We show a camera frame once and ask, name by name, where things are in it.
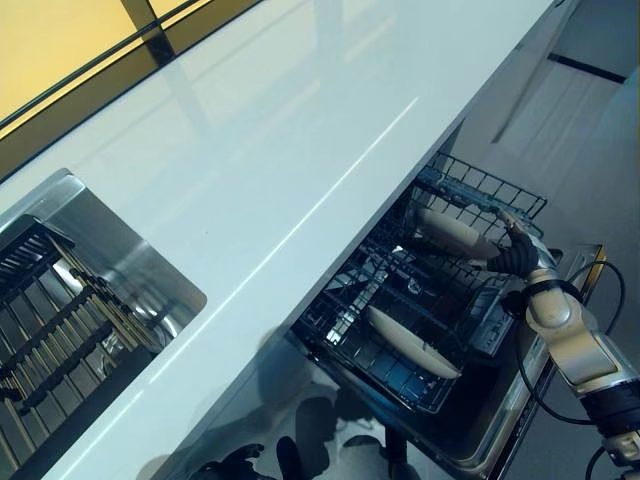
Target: open dishwasher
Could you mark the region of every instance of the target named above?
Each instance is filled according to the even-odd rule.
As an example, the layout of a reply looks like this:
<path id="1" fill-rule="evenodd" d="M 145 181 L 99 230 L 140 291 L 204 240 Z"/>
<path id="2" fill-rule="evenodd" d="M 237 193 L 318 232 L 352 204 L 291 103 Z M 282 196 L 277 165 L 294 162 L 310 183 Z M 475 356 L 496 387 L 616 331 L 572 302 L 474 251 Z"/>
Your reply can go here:
<path id="1" fill-rule="evenodd" d="M 504 472 L 535 410 L 513 342 L 528 352 L 525 367 L 540 383 L 550 380 L 552 366 L 533 332 L 516 338 L 514 319 L 502 307 L 501 298 L 519 281 L 474 269 L 460 252 L 422 231 L 415 217 L 420 209 L 443 213 L 501 246 L 508 238 L 497 209 L 541 237 L 533 220 L 545 204 L 438 153 L 292 327 L 308 358 L 393 432 L 387 449 L 396 448 L 389 442 L 399 435 L 455 478 L 499 478 Z M 559 271 L 568 275 L 602 254 L 585 246 L 565 254 Z M 591 288 L 594 281 L 591 275 Z M 402 355 L 372 327 L 371 307 L 435 348 L 461 376 L 443 378 Z"/>

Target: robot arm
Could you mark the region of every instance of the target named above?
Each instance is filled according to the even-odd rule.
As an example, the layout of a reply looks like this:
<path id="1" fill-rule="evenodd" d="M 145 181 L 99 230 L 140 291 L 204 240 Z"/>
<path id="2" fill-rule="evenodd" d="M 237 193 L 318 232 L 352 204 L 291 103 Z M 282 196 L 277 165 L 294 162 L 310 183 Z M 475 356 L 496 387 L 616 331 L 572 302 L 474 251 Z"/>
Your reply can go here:
<path id="1" fill-rule="evenodd" d="M 512 246 L 487 260 L 491 271 L 520 276 L 526 283 L 527 324 L 549 354 L 618 466 L 640 469 L 640 376 L 593 315 L 572 295 L 540 240 L 500 212 Z"/>

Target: white countertop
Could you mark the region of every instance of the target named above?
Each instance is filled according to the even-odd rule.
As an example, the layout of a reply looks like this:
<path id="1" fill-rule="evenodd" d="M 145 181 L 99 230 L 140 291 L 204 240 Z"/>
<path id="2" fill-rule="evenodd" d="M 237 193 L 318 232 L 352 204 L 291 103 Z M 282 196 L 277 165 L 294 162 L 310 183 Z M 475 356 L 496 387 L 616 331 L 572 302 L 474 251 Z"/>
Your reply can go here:
<path id="1" fill-rule="evenodd" d="M 207 295 L 45 478 L 147 478 L 549 3 L 265 1 L 0 185 L 68 168 Z"/>

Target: black cable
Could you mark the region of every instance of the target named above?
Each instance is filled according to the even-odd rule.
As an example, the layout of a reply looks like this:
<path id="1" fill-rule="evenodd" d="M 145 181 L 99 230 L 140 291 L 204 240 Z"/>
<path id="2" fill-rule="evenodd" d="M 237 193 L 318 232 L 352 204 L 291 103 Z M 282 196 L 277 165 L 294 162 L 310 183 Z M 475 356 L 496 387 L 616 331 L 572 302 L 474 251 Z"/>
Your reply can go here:
<path id="1" fill-rule="evenodd" d="M 603 453 L 604 453 L 604 447 L 598 448 L 598 450 L 596 450 L 593 453 L 593 455 L 591 456 L 591 459 L 589 460 L 589 463 L 587 464 L 587 470 L 584 472 L 585 480 L 591 480 L 591 475 L 593 474 L 593 467 L 596 466 L 596 462 L 602 456 Z"/>
<path id="2" fill-rule="evenodd" d="M 583 267 L 580 267 L 571 277 L 567 280 L 567 282 L 572 283 L 578 276 L 584 271 L 596 266 L 596 265 L 604 265 L 605 267 L 609 267 L 613 270 L 613 273 L 618 277 L 618 283 L 620 284 L 620 297 L 618 298 L 618 307 L 616 308 L 615 313 L 613 314 L 613 318 L 611 319 L 611 323 L 605 330 L 605 333 L 609 335 L 615 326 L 618 324 L 618 320 L 620 319 L 620 314 L 622 313 L 622 309 L 624 307 L 624 303 L 627 300 L 627 286 L 624 281 L 624 276 L 618 267 L 616 267 L 613 263 L 607 260 L 595 260 L 593 262 L 589 262 Z"/>
<path id="3" fill-rule="evenodd" d="M 531 382 L 529 380 L 529 377 L 527 376 L 527 372 L 524 369 L 524 363 L 522 361 L 522 352 L 520 351 L 520 342 L 519 337 L 520 332 L 522 331 L 522 327 L 524 326 L 524 321 L 521 321 L 520 324 L 518 325 L 518 329 L 516 330 L 516 338 L 514 343 L 515 346 L 515 350 L 516 350 L 516 360 L 518 363 L 518 370 L 520 371 L 520 376 L 522 377 L 522 381 L 524 382 L 524 386 L 527 387 L 527 390 L 529 390 L 529 393 L 531 394 L 531 397 L 536 401 L 536 403 L 538 405 L 540 405 L 540 407 L 547 412 L 549 415 L 551 415 L 552 417 L 562 421 L 562 422 L 566 422 L 566 423 L 571 423 L 573 425 L 593 425 L 593 422 L 591 420 L 586 420 L 586 419 L 581 419 L 581 418 L 571 418 L 571 417 L 565 417 L 564 415 L 556 412 L 554 409 L 552 409 L 549 405 L 547 405 L 544 400 L 542 400 L 542 397 L 540 397 L 540 395 L 538 395 L 538 392 L 536 392 L 535 388 L 533 387 L 533 385 L 531 385 Z"/>

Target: dish drying rack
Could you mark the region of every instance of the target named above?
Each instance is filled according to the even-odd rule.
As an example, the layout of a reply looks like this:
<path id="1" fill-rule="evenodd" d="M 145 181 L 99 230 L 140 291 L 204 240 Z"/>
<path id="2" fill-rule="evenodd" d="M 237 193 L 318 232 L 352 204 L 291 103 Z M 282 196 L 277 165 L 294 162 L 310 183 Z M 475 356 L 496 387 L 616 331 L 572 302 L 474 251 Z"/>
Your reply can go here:
<path id="1" fill-rule="evenodd" d="M 0 239 L 0 447 L 40 478 L 161 345 L 63 235 L 23 216 Z"/>
<path id="2" fill-rule="evenodd" d="M 483 353 L 477 345 L 486 332 L 479 327 L 490 321 L 509 278 L 476 270 L 430 238 L 418 238 L 415 211 L 429 208 L 452 216 L 500 246 L 506 233 L 496 216 L 499 209 L 541 237 L 532 222 L 545 204 L 533 193 L 438 153 L 306 308 L 294 333 L 312 353 L 322 350 L 386 397 L 413 411 L 437 413 L 455 379 L 438 377 L 400 354 L 369 325 L 366 307 L 387 313 L 464 375 L 465 364 Z M 499 318 L 501 328 L 510 327 Z M 494 345 L 484 353 L 495 350 Z"/>

